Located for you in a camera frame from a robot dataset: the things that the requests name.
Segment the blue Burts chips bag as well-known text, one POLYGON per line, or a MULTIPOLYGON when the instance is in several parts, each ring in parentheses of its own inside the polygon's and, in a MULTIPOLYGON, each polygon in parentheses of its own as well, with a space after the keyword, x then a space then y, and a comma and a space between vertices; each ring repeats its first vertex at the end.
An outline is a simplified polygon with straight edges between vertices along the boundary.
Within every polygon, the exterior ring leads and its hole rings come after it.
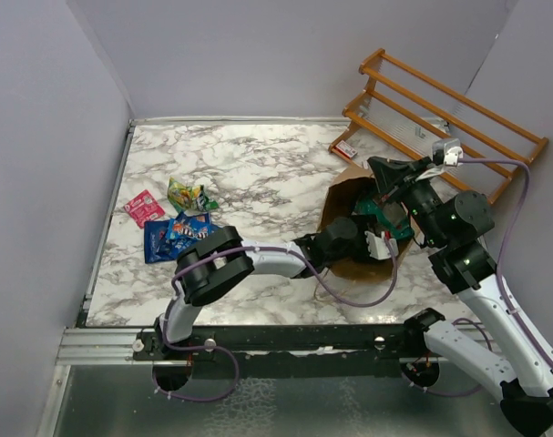
POLYGON ((174 260, 173 247, 166 238, 168 226, 168 220, 145 222, 143 248, 146 264, 174 260))

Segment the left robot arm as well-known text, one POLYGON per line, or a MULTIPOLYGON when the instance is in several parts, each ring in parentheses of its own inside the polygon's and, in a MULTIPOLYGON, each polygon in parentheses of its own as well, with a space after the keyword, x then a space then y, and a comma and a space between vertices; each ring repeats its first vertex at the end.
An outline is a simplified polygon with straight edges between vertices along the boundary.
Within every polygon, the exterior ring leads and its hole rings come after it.
POLYGON ((396 266, 395 240, 387 231, 360 229, 353 218, 336 218, 317 233, 284 243, 243 239, 226 226, 184 251, 171 279, 174 296, 159 316, 154 348, 172 360, 191 347, 188 338, 203 307, 222 299, 250 275, 318 278, 341 260, 388 259, 396 266))

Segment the yellow green candy packet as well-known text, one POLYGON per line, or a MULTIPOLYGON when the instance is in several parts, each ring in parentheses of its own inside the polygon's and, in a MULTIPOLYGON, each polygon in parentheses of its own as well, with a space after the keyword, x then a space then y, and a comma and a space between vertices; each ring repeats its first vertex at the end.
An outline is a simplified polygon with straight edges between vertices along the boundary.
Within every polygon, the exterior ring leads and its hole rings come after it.
POLYGON ((169 179, 167 199, 178 212, 210 212, 219 207, 218 202, 207 195, 203 185, 186 186, 175 178, 169 179))

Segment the blue M&Ms candy packet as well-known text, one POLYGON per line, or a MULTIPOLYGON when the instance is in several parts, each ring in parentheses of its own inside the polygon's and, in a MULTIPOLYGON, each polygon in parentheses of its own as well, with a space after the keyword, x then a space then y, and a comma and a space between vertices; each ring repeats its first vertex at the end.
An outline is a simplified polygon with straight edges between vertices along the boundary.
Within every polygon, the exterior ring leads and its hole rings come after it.
POLYGON ((169 221, 166 239, 180 238, 204 239, 211 233, 211 217, 209 212, 188 215, 180 212, 169 221))

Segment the brown paper bag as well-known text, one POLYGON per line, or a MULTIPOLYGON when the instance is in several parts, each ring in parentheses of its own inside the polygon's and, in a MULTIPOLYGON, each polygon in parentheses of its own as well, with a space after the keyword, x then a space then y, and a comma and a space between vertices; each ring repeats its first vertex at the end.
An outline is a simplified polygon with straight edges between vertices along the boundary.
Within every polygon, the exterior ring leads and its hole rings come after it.
POLYGON ((419 232, 399 204, 381 204, 378 183, 370 169, 346 168, 328 187, 318 226, 318 247, 334 276, 365 285, 390 281, 387 291, 370 302, 351 301, 324 286, 354 308, 372 308, 391 296, 399 266, 419 232))

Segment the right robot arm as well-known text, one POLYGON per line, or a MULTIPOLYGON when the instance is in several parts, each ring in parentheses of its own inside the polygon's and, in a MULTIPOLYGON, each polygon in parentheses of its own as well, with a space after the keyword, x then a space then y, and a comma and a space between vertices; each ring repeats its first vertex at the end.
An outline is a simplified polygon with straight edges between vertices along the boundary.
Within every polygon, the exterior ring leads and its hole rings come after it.
POLYGON ((432 269, 448 290, 479 318, 502 351, 478 345, 424 310, 406 321, 405 349, 437 353, 480 383, 498 402, 513 428, 540 436, 553 427, 553 347, 522 310, 479 237, 494 226, 485 195, 474 190, 444 202, 431 186, 431 158, 399 161, 371 157, 368 165, 384 203, 402 205, 425 235, 432 269))

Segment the red snack packet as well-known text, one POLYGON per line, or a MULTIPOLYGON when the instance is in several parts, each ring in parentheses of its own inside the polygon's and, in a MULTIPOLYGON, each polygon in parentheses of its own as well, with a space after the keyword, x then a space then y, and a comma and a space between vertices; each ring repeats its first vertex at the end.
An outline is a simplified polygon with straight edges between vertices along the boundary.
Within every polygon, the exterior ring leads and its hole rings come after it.
POLYGON ((145 189, 124 205, 124 210, 132 217, 140 229, 147 221, 154 221, 165 215, 164 209, 145 189))

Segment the blue salt vinegar chips bag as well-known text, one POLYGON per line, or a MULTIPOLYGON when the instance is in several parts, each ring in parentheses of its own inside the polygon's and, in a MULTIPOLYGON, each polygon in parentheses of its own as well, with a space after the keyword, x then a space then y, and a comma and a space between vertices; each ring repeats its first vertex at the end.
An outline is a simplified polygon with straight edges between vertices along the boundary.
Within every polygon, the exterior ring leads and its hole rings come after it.
MULTIPOLYGON (((217 225, 211 224, 211 233, 209 235, 211 235, 212 233, 214 233, 217 230, 220 230, 220 227, 217 226, 217 225)), ((183 251, 184 249, 189 248, 190 246, 194 245, 195 243, 197 243, 200 240, 202 240, 202 239, 190 239, 190 238, 180 238, 180 239, 176 239, 176 240, 167 240, 166 239, 166 241, 169 243, 169 245, 171 247, 171 253, 175 254, 175 255, 179 255, 181 251, 183 251)))

